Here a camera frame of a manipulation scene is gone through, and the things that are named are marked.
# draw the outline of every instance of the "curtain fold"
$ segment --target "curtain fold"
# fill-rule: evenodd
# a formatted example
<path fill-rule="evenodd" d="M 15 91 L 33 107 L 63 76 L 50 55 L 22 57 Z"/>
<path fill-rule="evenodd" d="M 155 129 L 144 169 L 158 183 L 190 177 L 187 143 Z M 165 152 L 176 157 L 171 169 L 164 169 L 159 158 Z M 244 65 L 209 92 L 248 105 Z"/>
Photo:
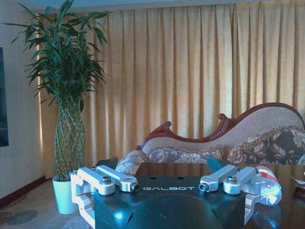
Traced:
<path fill-rule="evenodd" d="M 85 101 L 87 166 L 123 158 L 168 120 L 175 133 L 201 138 L 219 113 L 237 117 L 261 103 L 305 117 L 303 0 L 122 10 L 100 22 L 108 44 L 95 58 L 108 77 Z M 42 106 L 41 116 L 50 177 L 56 107 Z"/>

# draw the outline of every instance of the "braided bamboo stalk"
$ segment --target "braided bamboo stalk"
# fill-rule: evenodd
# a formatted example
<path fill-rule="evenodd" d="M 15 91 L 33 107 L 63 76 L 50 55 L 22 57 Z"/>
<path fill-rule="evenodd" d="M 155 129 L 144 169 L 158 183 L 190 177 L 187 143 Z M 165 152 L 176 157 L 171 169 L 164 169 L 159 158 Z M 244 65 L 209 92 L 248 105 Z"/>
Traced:
<path fill-rule="evenodd" d="M 79 100 L 70 99 L 65 105 L 58 105 L 54 174 L 57 181 L 69 181 L 69 172 L 84 167 L 85 130 Z"/>

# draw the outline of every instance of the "white flower pot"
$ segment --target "white flower pot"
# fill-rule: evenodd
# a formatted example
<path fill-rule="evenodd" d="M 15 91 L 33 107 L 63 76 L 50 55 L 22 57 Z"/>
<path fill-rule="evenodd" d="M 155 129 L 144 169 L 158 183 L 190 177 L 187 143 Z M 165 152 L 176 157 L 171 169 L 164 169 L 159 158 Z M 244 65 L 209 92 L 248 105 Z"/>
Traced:
<path fill-rule="evenodd" d="M 72 203 L 71 181 L 56 181 L 54 177 L 52 181 L 58 212 L 61 214 L 72 214 L 76 212 L 78 206 Z"/>

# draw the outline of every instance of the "floor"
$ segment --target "floor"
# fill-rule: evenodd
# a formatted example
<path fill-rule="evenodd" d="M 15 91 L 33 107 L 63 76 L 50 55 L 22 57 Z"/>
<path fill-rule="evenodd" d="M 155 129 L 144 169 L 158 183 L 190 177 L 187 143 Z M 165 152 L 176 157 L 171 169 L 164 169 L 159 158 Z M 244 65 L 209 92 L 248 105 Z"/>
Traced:
<path fill-rule="evenodd" d="M 79 212 L 57 212 L 51 181 L 0 209 L 0 229 L 90 229 Z"/>

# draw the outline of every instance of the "logo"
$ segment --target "logo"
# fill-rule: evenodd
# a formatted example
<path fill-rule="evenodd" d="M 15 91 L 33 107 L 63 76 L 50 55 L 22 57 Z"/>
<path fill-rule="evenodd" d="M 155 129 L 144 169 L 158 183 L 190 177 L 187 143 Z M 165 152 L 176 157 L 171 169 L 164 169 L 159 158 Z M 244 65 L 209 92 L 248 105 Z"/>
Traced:
<path fill-rule="evenodd" d="M 154 191 L 154 190 L 158 190 L 158 191 L 183 191 L 183 190 L 193 190 L 195 187 L 169 187 L 169 188 L 165 188 L 165 187 L 144 187 L 143 190 L 145 191 Z"/>

